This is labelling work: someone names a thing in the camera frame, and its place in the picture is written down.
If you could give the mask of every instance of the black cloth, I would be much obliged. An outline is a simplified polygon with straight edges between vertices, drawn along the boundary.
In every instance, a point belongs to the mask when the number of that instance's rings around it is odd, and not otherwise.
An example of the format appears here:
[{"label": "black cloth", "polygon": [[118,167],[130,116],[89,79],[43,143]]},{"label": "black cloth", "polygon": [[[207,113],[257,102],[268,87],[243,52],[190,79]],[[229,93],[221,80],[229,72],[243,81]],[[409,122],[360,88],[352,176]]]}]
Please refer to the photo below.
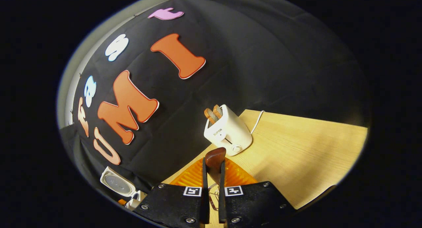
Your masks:
[{"label": "black cloth", "polygon": [[[147,17],[172,7],[185,14],[163,21]],[[206,59],[191,78],[151,46],[177,33],[179,41]],[[129,44],[116,61],[104,52],[119,35]],[[146,123],[138,123],[130,145],[97,116],[101,102],[117,104],[113,82],[124,70],[160,107]],[[89,138],[77,118],[79,98],[93,76],[97,91],[84,107]],[[110,166],[148,192],[178,171],[210,142],[203,136],[203,110],[226,104],[237,115],[245,109],[369,125],[366,82],[352,53],[323,23],[285,0],[169,0],[122,25],[96,50],[78,83],[74,123],[93,180]],[[94,128],[117,151],[120,165],[107,161],[93,147]]]}]

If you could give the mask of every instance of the table surface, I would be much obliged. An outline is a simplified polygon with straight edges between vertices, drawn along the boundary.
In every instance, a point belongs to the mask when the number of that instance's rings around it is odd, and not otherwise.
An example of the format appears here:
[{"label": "table surface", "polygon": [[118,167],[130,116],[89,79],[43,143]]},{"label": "table surface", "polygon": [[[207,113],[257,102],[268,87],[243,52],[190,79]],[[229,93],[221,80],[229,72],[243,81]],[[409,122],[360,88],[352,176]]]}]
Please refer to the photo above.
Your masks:
[{"label": "table surface", "polygon": [[[239,118],[250,131],[259,113],[245,110]],[[299,209],[347,175],[363,149],[367,132],[366,127],[264,112],[250,147],[228,158],[257,181],[271,181]],[[215,148],[211,144],[163,183],[173,181]],[[213,183],[208,175],[208,185]],[[218,212],[210,210],[210,224],[205,226],[223,227]]]}]

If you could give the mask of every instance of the power cord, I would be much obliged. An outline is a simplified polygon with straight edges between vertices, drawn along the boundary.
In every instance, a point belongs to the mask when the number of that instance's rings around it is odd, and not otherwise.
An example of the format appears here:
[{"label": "power cord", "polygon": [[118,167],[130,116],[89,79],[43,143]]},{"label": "power cord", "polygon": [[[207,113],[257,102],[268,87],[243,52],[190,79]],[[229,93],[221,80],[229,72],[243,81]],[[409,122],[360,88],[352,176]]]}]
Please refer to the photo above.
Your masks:
[{"label": "power cord", "polygon": [[258,116],[258,119],[256,120],[256,123],[255,123],[255,126],[252,128],[252,130],[251,130],[251,134],[252,134],[252,132],[254,132],[254,130],[255,130],[255,128],[256,128],[256,126],[258,125],[258,121],[261,119],[261,116],[262,116],[262,114],[264,113],[265,111],[264,110],[262,110],[261,111],[261,113],[259,114],[259,116]]}]

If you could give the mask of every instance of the screw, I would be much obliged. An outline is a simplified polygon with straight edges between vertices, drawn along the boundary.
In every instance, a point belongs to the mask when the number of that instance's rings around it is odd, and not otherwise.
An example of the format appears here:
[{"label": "screw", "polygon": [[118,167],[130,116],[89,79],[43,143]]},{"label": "screw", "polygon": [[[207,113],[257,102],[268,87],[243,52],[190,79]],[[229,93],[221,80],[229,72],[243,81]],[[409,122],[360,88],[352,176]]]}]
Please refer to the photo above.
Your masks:
[{"label": "screw", "polygon": [[237,223],[237,222],[240,222],[240,218],[238,218],[238,217],[235,217],[235,218],[233,218],[233,219],[232,219],[232,222],[233,222],[233,223]]},{"label": "screw", "polygon": [[196,222],[196,220],[195,219],[193,219],[193,218],[186,218],[186,220],[185,220],[186,222],[188,222],[188,223],[195,223]]}]

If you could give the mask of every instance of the letter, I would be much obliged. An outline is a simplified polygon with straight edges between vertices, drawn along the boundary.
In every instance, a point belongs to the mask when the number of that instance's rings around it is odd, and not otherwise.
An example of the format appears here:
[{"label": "letter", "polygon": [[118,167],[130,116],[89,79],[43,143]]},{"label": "letter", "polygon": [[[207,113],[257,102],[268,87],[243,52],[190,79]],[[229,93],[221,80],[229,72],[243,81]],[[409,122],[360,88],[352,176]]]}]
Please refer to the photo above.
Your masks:
[{"label": "letter", "polygon": [[97,82],[94,82],[94,78],[89,76],[88,80],[85,83],[85,90],[83,95],[85,96],[86,106],[90,107],[92,103],[92,97],[94,97],[95,92],[97,91]]},{"label": "letter", "polygon": [[101,143],[107,148],[107,150],[110,151],[111,156],[109,156],[103,148],[100,147],[98,144],[98,141],[94,139],[94,148],[99,151],[108,161],[110,161],[113,165],[119,165],[120,164],[120,156],[117,154],[117,152],[111,147],[107,141],[101,136],[100,131],[97,127],[94,128],[94,137],[101,141]]},{"label": "letter", "polygon": [[161,20],[171,20],[171,19],[178,18],[184,14],[184,12],[180,12],[180,11],[177,13],[172,13],[172,12],[169,12],[170,10],[173,10],[173,8],[168,8],[165,10],[163,9],[157,10],[154,13],[152,13],[150,16],[148,16],[148,18],[156,17],[157,19],[161,19]]},{"label": "letter", "polygon": [[126,34],[121,34],[114,41],[108,45],[105,50],[105,56],[108,56],[108,61],[114,61],[128,46],[129,39],[125,37]]},{"label": "letter", "polygon": [[82,107],[83,99],[82,97],[79,98],[79,105],[78,105],[78,120],[80,121],[80,124],[83,127],[83,130],[85,130],[86,137],[89,137],[88,134],[88,122],[85,121],[85,110]]},{"label": "letter", "polygon": [[152,45],[151,51],[163,53],[179,69],[179,77],[187,79],[205,65],[205,58],[192,54],[178,37],[178,34],[163,37]]},{"label": "letter", "polygon": [[98,107],[98,118],[106,123],[122,138],[124,144],[129,145],[134,134],[126,131],[121,125],[133,130],[138,130],[130,108],[137,115],[137,120],[145,123],[157,110],[160,103],[156,99],[146,97],[129,78],[129,71],[125,70],[116,78],[113,84],[117,105],[102,102]]}]

